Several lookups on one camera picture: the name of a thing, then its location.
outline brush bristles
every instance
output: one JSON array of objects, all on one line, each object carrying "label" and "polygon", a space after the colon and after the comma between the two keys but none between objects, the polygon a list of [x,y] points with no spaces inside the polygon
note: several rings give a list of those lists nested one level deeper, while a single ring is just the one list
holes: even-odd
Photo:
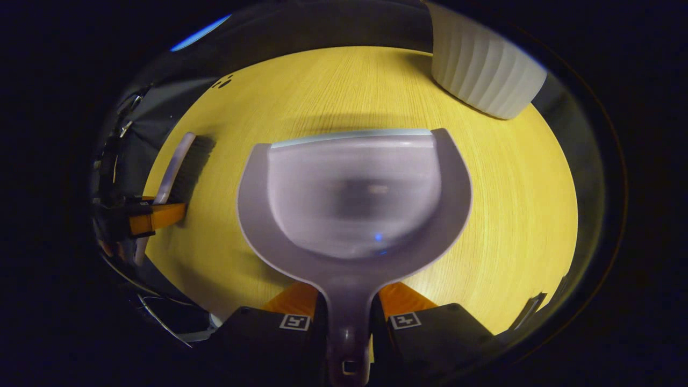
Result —
[{"label": "brush bristles", "polygon": [[197,136],[193,140],[172,184],[168,202],[188,204],[191,201],[198,177],[214,147],[212,138]]}]

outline wooden table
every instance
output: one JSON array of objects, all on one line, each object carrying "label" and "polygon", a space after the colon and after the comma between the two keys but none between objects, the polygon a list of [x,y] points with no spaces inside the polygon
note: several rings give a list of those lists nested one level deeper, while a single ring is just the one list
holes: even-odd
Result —
[{"label": "wooden table", "polygon": [[186,219],[150,239],[153,263],[220,318],[241,305],[260,307],[292,280],[264,264],[239,229],[237,187],[254,144],[445,127],[471,172],[473,213],[450,252],[404,282],[437,304],[458,302],[495,334],[528,298],[545,292],[546,304],[577,236],[573,180],[559,143],[532,105],[501,121],[459,102],[433,82],[431,59],[397,48],[327,48],[252,65],[208,89],[169,135],[146,185],[144,193],[155,194],[184,133],[217,141]]}]

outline dustpan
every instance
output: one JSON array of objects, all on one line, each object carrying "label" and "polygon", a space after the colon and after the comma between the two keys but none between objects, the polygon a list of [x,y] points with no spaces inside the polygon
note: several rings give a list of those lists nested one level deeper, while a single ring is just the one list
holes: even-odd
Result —
[{"label": "dustpan", "polygon": [[263,261],[323,294],[330,381],[363,386],[372,298],[444,255],[471,203],[447,130],[382,129],[255,145],[237,214]]}]

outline white bowl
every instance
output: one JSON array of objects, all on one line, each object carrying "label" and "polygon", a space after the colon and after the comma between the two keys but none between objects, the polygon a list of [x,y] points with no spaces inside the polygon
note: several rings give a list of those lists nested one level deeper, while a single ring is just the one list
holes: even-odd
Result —
[{"label": "white bowl", "polygon": [[514,118],[542,87],[547,71],[516,45],[438,4],[426,2],[433,25],[432,76],[449,93],[498,118]]}]

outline wood grain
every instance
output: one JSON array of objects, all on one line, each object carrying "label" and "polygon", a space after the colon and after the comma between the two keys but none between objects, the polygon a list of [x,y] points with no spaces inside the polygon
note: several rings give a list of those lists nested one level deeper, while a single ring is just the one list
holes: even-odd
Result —
[{"label": "wood grain", "polygon": [[327,48],[252,65],[208,89],[169,135],[145,193],[157,191],[184,133],[217,144],[186,219],[159,230],[148,256],[221,318],[240,305],[261,306],[291,280],[264,264],[239,229],[237,186],[254,144],[445,127],[471,172],[473,213],[452,250],[404,282],[437,304],[460,303],[493,333],[507,329],[528,298],[545,292],[546,304],[568,271],[577,236],[573,180],[559,143],[532,105],[513,120],[491,118],[441,89],[430,66],[423,52]]}]

